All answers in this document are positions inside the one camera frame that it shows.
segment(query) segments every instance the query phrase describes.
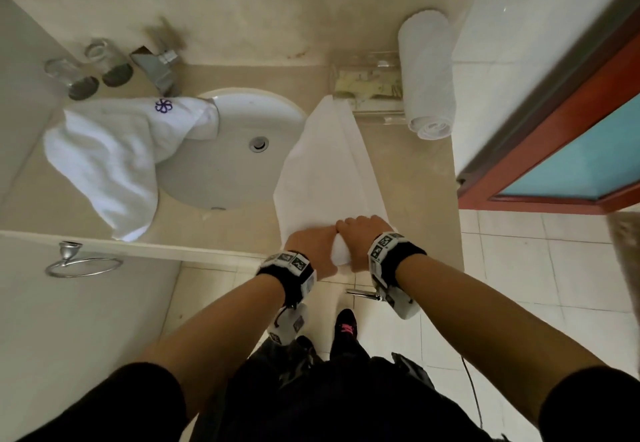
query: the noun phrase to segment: oval sink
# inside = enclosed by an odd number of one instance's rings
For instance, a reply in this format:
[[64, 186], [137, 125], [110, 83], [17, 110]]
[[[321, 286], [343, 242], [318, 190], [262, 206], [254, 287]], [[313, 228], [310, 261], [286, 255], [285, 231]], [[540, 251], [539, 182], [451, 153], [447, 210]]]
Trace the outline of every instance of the oval sink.
[[261, 90], [228, 88], [199, 98], [212, 99], [218, 107], [218, 136], [185, 139], [172, 157], [157, 165], [159, 187], [203, 209], [271, 200], [307, 115], [286, 98]]

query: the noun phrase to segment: frosted glass panel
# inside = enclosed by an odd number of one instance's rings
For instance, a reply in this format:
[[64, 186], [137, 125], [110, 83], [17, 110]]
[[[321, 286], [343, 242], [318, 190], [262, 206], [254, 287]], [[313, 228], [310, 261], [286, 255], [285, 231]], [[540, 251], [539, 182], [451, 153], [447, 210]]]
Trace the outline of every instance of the frosted glass panel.
[[500, 195], [598, 199], [640, 180], [640, 95]]

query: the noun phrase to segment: embroidered logo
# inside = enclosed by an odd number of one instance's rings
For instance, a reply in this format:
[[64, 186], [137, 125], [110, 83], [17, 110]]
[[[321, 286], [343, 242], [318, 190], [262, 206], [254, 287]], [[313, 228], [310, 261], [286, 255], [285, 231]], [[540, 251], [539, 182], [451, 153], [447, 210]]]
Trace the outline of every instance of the embroidered logo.
[[160, 113], [168, 113], [172, 109], [173, 104], [171, 103], [171, 100], [160, 98], [158, 101], [156, 101], [156, 111], [159, 111]]

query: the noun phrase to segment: person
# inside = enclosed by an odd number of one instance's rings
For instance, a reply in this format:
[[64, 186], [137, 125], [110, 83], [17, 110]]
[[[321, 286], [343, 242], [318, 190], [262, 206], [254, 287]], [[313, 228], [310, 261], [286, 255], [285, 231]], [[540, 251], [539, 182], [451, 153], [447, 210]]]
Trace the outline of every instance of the person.
[[[318, 279], [332, 276], [337, 267], [330, 254], [340, 234], [351, 269], [360, 272], [373, 268], [376, 245], [405, 241], [390, 232], [377, 216], [347, 218], [294, 233], [285, 245], [291, 254], [284, 258], [302, 259], [304, 269], [308, 260]], [[544, 440], [634, 437], [639, 381], [490, 286], [409, 243], [403, 251], [387, 252], [397, 265], [382, 272], [383, 281], [415, 299], [444, 338]], [[267, 273], [276, 272], [277, 258], [283, 257], [270, 258], [255, 278], [22, 440], [175, 442], [198, 413], [192, 441], [491, 440], [436, 391], [419, 365], [397, 354], [394, 363], [369, 357], [357, 341], [350, 310], [338, 316], [328, 362], [304, 336], [287, 347], [266, 341], [248, 358], [280, 308], [304, 294], [304, 283]]]

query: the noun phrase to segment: countertop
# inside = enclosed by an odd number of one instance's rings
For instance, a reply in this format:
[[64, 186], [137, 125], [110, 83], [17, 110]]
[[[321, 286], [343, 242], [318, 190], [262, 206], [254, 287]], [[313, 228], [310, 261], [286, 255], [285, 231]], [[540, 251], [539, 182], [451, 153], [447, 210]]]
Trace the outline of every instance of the countertop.
[[[179, 66], [182, 94], [197, 96], [220, 88], [271, 91], [307, 114], [328, 94], [323, 66]], [[96, 97], [157, 96], [136, 69], [120, 88], [100, 85]], [[51, 123], [62, 117], [56, 110]], [[458, 199], [451, 139], [424, 141], [402, 125], [358, 123], [390, 222], [434, 258], [462, 269]], [[38, 141], [0, 206], [0, 231], [65, 239], [111, 240], [111, 229], [88, 199], [46, 160]], [[206, 211], [160, 190], [148, 231], [136, 242], [165, 248], [239, 252], [263, 256], [280, 248], [280, 230], [271, 201], [228, 211]]]

